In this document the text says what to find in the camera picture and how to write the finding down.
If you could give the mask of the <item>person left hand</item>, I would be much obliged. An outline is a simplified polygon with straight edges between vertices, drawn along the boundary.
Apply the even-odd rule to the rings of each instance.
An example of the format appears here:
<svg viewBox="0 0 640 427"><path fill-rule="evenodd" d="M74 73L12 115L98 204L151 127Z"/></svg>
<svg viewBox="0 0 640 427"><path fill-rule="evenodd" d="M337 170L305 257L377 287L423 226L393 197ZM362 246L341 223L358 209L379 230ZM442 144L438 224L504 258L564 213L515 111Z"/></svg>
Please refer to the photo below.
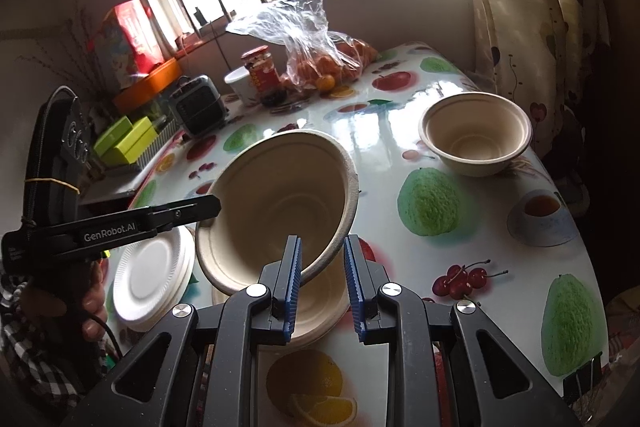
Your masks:
<svg viewBox="0 0 640 427"><path fill-rule="evenodd" d="M85 294L73 295L70 310L64 300L52 295L29 282L22 291L20 305L36 329L46 333L60 333L70 325L73 335L81 334L89 343L96 343L104 337L102 323L106 322L104 273L99 261L91 263L91 268L81 275L80 288Z"/></svg>

